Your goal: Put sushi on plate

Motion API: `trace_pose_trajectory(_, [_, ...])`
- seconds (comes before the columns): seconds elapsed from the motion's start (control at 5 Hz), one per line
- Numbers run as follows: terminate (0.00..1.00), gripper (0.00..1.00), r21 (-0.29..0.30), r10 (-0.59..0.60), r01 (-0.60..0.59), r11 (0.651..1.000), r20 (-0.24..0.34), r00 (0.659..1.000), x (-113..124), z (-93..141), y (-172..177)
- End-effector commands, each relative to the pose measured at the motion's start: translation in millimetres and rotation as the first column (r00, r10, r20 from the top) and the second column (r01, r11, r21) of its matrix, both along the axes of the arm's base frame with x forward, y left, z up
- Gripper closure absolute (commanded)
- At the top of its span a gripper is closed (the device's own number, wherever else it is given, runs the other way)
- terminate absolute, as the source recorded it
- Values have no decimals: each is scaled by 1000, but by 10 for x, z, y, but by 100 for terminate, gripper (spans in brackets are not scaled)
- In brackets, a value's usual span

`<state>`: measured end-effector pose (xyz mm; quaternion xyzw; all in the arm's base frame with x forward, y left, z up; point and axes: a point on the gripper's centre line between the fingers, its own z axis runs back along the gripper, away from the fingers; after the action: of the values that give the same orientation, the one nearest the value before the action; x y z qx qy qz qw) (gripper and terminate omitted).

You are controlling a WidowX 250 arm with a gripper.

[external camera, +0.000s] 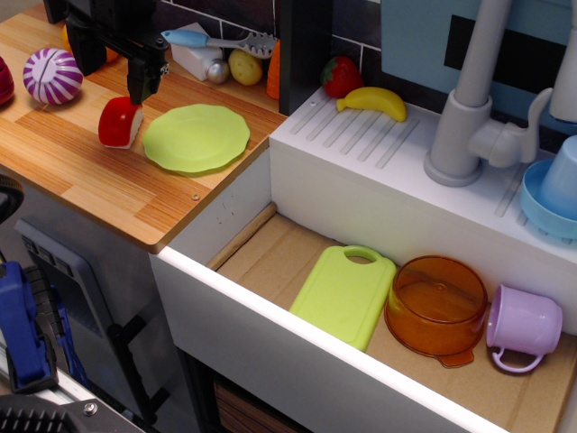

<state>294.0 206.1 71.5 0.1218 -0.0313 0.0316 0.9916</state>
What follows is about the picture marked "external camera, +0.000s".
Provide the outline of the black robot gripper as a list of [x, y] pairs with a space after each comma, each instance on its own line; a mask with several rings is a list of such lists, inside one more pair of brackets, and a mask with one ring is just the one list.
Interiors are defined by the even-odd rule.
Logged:
[[84, 76], [98, 71], [106, 47], [128, 59], [131, 103], [142, 104], [159, 91], [168, 44], [153, 17], [156, 1], [68, 1], [69, 44]]

